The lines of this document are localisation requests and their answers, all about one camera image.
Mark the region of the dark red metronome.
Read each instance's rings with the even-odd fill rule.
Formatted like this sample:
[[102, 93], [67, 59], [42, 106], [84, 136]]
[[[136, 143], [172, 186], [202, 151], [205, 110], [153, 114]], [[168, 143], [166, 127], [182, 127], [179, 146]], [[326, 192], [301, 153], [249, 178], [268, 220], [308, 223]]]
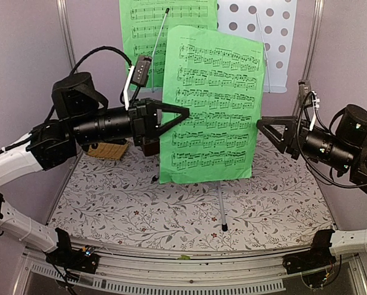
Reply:
[[159, 139], [150, 140], [145, 138], [141, 144], [141, 150], [146, 157], [157, 155], [160, 152]]

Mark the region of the green sheet music stack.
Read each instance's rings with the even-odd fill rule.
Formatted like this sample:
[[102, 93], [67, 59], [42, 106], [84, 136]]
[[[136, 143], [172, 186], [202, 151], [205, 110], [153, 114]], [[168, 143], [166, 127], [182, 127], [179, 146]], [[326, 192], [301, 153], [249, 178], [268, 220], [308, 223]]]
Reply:
[[162, 100], [190, 114], [161, 136], [161, 183], [251, 177], [265, 73], [259, 41], [193, 26], [169, 30]]

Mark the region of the green sheet music page one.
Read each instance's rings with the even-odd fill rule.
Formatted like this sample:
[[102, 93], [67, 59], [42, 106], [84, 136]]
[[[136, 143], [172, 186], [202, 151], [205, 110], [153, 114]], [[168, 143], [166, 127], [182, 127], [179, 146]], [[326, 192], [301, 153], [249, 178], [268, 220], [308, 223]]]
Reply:
[[163, 86], [169, 29], [184, 25], [215, 30], [217, 6], [206, 0], [119, 2], [124, 52], [133, 61], [140, 55], [152, 57], [147, 89]]

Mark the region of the white perforated music stand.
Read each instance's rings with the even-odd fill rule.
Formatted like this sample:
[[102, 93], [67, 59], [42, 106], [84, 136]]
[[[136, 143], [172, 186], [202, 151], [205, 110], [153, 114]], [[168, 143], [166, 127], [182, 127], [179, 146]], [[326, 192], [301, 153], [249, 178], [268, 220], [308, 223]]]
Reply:
[[216, 2], [215, 31], [263, 44], [266, 66], [263, 94], [286, 92], [296, 1]]

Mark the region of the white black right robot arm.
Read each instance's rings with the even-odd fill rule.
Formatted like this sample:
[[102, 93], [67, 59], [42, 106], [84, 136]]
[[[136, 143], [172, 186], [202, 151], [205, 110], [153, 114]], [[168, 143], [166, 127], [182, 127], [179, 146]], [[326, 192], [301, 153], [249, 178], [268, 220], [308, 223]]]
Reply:
[[[339, 121], [335, 133], [311, 127], [297, 116], [263, 117], [256, 123], [258, 130], [281, 153], [293, 159], [302, 157], [308, 166], [321, 162], [336, 170], [338, 176], [349, 173], [351, 185], [367, 195], [367, 111], [349, 104], [334, 118]], [[367, 229], [319, 230], [310, 249], [283, 257], [288, 273], [324, 267], [336, 262], [337, 256], [367, 252]]]

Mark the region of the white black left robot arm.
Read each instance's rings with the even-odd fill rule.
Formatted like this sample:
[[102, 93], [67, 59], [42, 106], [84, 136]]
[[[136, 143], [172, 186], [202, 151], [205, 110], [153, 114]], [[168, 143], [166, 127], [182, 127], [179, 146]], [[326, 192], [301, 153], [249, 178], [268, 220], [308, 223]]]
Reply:
[[[0, 149], [0, 187], [30, 173], [47, 171], [75, 157], [78, 148], [131, 138], [145, 155], [157, 153], [159, 138], [189, 117], [188, 108], [145, 98], [109, 108], [88, 72], [70, 74], [52, 88], [57, 118], [34, 127]], [[95, 273], [100, 260], [91, 246], [74, 250], [69, 233], [20, 213], [0, 193], [0, 234], [9, 233], [40, 249], [46, 261], [66, 270]]]

